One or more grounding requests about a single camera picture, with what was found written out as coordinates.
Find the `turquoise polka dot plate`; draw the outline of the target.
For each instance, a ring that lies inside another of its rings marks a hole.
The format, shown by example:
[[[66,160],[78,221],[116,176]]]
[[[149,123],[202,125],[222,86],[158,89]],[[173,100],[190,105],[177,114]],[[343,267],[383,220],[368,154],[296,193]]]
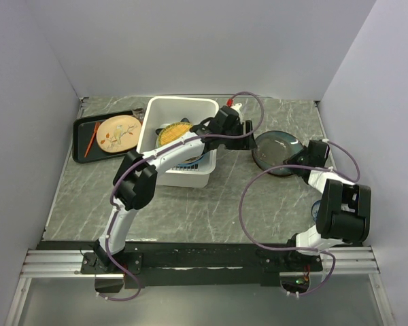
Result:
[[[184,166],[195,165],[195,164],[197,164],[198,162],[200,162],[200,161],[203,159],[204,156],[205,156],[205,155],[203,154],[203,155],[200,155],[200,156],[197,156],[197,157],[194,157],[194,158],[190,158],[190,159],[188,159],[188,160],[186,160],[186,161],[184,161],[184,162],[179,163],[179,164],[177,165],[177,167],[184,167]]]

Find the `blue star-shaped dish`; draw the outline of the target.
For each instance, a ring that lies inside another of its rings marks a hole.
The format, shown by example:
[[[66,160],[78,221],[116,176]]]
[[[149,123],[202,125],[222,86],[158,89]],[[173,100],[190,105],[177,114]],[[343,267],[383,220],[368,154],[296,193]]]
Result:
[[[183,118],[183,119],[180,120],[180,122],[181,122],[181,123],[188,123],[188,124],[189,124],[189,123],[190,123],[190,120],[187,119],[187,118]],[[161,132],[164,128],[166,128],[168,125],[169,125],[169,124],[163,124],[163,125],[161,125],[159,128],[157,128],[157,129],[155,130],[156,135],[159,135],[160,132]]]

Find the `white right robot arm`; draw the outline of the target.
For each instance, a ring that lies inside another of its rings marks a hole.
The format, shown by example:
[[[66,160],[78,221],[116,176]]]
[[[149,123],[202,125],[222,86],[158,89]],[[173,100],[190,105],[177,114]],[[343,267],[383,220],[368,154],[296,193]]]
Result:
[[[315,225],[295,234],[287,245],[284,263],[300,270],[308,255],[317,255],[336,245],[364,242],[370,231],[371,188],[325,167],[330,145],[328,139],[311,140],[300,152],[284,161],[291,172],[321,194]]]

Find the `clear textured glass plate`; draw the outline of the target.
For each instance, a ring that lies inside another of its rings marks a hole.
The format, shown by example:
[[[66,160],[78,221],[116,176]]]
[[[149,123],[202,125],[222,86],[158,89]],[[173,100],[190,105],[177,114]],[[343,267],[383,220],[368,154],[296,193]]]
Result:
[[[252,158],[262,170],[282,165],[284,160],[303,149],[303,144],[293,135],[279,130],[264,132],[255,139]]]

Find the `round woven bamboo mat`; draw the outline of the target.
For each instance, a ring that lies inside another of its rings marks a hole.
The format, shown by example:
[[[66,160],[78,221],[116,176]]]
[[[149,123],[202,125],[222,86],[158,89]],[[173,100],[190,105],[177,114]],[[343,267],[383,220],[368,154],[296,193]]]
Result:
[[[176,122],[162,128],[157,136],[156,147],[162,147],[175,141],[176,139],[179,139],[191,128],[192,124],[189,122]]]

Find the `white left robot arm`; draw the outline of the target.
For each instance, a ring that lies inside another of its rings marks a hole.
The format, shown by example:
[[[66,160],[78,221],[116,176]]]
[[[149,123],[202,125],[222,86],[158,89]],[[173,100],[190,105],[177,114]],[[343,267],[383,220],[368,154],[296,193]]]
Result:
[[[153,199],[157,179],[177,165],[221,145],[229,150],[256,147],[252,121],[242,121],[238,111],[226,105],[215,116],[191,126],[166,145],[144,153],[132,150],[126,154],[113,181],[109,199],[111,215],[94,245],[97,265],[103,271],[112,273],[120,267],[126,235],[139,210]]]

